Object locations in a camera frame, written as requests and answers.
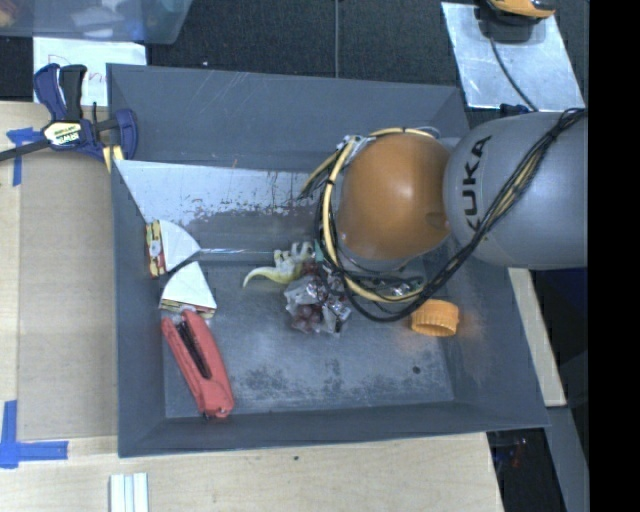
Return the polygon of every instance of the white paper sheet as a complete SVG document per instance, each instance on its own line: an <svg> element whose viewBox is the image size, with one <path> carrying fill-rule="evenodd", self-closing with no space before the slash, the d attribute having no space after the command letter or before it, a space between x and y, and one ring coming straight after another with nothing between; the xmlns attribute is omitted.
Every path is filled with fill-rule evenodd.
<svg viewBox="0 0 640 512"><path fill-rule="evenodd" d="M467 104L477 108L524 104L482 35L474 7L443 2L442 9ZM527 43L497 43L496 47L515 82L539 110L584 108L554 16L536 25Z"/></svg>
<svg viewBox="0 0 640 512"><path fill-rule="evenodd" d="M82 106L95 102L108 106L107 63L146 65L145 47L136 43L88 41L82 39L33 38L34 73L47 64L83 64L87 67L82 83Z"/></svg>

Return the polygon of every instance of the clamp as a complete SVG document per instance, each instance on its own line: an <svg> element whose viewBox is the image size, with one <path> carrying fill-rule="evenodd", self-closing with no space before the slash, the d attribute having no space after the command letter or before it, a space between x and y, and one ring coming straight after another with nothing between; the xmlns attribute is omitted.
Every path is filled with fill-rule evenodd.
<svg viewBox="0 0 640 512"><path fill-rule="evenodd" d="M122 156L133 158L138 145L138 131L132 110L118 110L115 119L101 122L95 120L95 114L93 123L83 118L80 98L86 72L87 68L80 64L60 67L52 63L35 73L33 89L40 103L47 107L51 122L40 130L41 140L1 152L0 161L51 148L54 151L76 151L108 164L109 148L100 140L99 134L115 128L119 129Z"/></svg>

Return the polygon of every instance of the blue clamp handle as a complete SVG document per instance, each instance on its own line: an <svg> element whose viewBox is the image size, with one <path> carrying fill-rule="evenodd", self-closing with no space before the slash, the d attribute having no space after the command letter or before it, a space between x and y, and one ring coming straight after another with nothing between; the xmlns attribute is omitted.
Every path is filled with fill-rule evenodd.
<svg viewBox="0 0 640 512"><path fill-rule="evenodd" d="M77 141L73 144L60 146L52 144L50 145L51 149L54 151L76 151L104 162L105 144L98 139L96 126L82 118L80 98L82 80L86 71L87 68L83 65L69 65L61 68L56 63L48 64L35 73L33 89L40 103L45 105L51 114L51 123L42 129L43 134L51 124L56 122L67 121L80 125L80 135ZM62 88L64 98L60 93L60 88ZM115 113L115 117L117 127L120 129L120 147L125 158L131 159L138 146L135 116L131 110L122 109Z"/></svg>
<svg viewBox="0 0 640 512"><path fill-rule="evenodd" d="M60 66L54 62L39 69L33 76L33 90L38 101L47 107L51 121L62 121L67 115L67 107L58 89L59 69Z"/></svg>

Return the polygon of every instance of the stapler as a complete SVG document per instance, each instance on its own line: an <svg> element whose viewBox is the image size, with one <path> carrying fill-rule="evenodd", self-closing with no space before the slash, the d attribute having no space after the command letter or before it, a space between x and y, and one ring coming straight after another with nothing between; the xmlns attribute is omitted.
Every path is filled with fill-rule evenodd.
<svg viewBox="0 0 640 512"><path fill-rule="evenodd" d="M198 411L206 418L226 418L235 402L222 356L204 319L191 310L177 324L161 321L171 351L184 375Z"/></svg>

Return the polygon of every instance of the orange bottle cap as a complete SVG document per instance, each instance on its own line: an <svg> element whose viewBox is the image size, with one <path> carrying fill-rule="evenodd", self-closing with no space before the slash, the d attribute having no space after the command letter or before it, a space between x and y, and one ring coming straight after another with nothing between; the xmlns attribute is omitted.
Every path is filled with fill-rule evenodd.
<svg viewBox="0 0 640 512"><path fill-rule="evenodd" d="M439 299L429 299L411 314L411 329L427 336L453 336L458 328L458 306Z"/></svg>

